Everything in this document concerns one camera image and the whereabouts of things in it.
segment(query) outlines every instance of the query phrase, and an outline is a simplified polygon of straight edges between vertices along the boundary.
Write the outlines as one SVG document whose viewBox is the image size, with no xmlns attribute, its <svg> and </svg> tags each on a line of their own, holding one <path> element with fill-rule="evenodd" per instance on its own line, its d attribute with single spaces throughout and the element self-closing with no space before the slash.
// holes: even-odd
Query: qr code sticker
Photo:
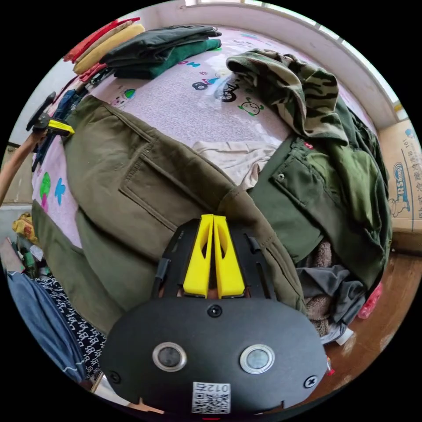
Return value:
<svg viewBox="0 0 422 422">
<path fill-rule="evenodd" d="M 230 400 L 230 384 L 193 383 L 192 413 L 228 414 Z"/>
</svg>

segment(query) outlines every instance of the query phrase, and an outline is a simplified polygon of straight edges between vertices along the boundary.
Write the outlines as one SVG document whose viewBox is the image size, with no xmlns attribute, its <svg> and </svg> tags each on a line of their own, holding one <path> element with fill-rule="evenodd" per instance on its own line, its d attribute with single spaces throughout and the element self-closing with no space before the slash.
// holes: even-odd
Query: yellow bag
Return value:
<svg viewBox="0 0 422 422">
<path fill-rule="evenodd" d="M 12 229 L 14 232 L 24 236 L 34 245 L 40 245 L 38 239 L 35 236 L 34 226 L 32 225 L 32 217 L 30 213 L 25 212 L 16 221 L 13 221 Z"/>
</svg>

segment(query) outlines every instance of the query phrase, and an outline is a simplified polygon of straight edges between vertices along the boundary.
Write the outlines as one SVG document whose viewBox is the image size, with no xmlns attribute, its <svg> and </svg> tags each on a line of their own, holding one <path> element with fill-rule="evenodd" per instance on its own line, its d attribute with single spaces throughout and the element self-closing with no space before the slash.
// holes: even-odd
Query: blue logo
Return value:
<svg viewBox="0 0 422 422">
<path fill-rule="evenodd" d="M 391 214 L 397 217 L 404 209 L 410 211 L 409 199 L 407 198 L 406 178 L 402 163 L 394 165 L 394 178 L 396 179 L 397 197 L 389 199 Z"/>
<path fill-rule="evenodd" d="M 66 186 L 62 184 L 62 178 L 60 178 L 57 182 L 56 190 L 54 192 L 54 196 L 57 198 L 57 202 L 59 205 L 62 204 L 62 196 L 65 194 Z"/>
<path fill-rule="evenodd" d="M 406 136 L 408 137 L 408 138 L 415 138 L 415 134 L 414 134 L 414 132 L 411 130 L 411 129 L 406 129 L 405 130 L 405 133 L 406 133 Z"/>
</svg>

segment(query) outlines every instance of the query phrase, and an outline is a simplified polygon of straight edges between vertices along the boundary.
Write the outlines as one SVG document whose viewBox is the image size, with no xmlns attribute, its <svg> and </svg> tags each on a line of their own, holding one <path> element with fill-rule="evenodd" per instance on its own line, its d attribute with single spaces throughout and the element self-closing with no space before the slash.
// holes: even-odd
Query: red folded cloth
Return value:
<svg viewBox="0 0 422 422">
<path fill-rule="evenodd" d="M 117 19 L 114 20 L 113 22 L 108 23 L 107 25 L 104 25 L 100 29 L 93 32 L 91 35 L 87 36 L 79 44 L 77 44 L 75 47 L 73 47 L 69 51 L 69 53 L 67 53 L 66 56 L 64 56 L 63 60 L 65 62 L 68 62 L 69 60 L 73 60 L 73 57 L 75 56 L 75 54 L 79 53 L 81 50 L 85 51 L 87 49 L 87 47 L 85 47 L 85 45 L 87 43 L 89 43 L 94 37 L 96 37 L 97 34 L 101 33 L 100 36 L 103 36 L 107 31 L 109 31 L 110 29 L 113 29 L 116 26 L 116 24 L 117 24 Z"/>
<path fill-rule="evenodd" d="M 79 79 L 82 82 L 89 81 L 92 77 L 94 77 L 100 70 L 103 70 L 105 67 L 107 67 L 106 64 L 100 65 L 97 63 L 96 65 L 93 65 L 90 69 L 88 69 L 85 73 L 79 76 Z"/>
<path fill-rule="evenodd" d="M 117 21 L 114 20 L 113 22 L 108 23 L 107 25 L 104 25 L 102 28 L 98 29 L 97 31 L 93 32 L 91 35 L 86 37 L 84 40 L 82 40 L 78 45 L 73 47 L 69 53 L 67 53 L 63 60 L 65 62 L 68 62 L 69 60 L 72 61 L 72 63 L 75 62 L 75 60 L 84 52 L 88 47 L 90 47 L 95 41 L 97 41 L 99 38 L 101 38 L 104 34 L 109 32 L 110 30 L 116 28 L 116 26 L 121 25 L 122 23 L 132 21 L 136 22 L 140 18 L 130 18 L 130 19 L 124 19 L 123 21 Z"/>
</svg>

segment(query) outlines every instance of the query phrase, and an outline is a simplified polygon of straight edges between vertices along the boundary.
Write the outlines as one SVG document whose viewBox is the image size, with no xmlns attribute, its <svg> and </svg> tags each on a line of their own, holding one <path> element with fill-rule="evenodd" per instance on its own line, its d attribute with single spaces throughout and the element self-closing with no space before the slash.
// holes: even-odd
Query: cardboard box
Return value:
<svg viewBox="0 0 422 422">
<path fill-rule="evenodd" d="M 379 132 L 389 173 L 389 205 L 393 222 L 391 247 L 422 255 L 422 151 L 405 120 Z"/>
</svg>

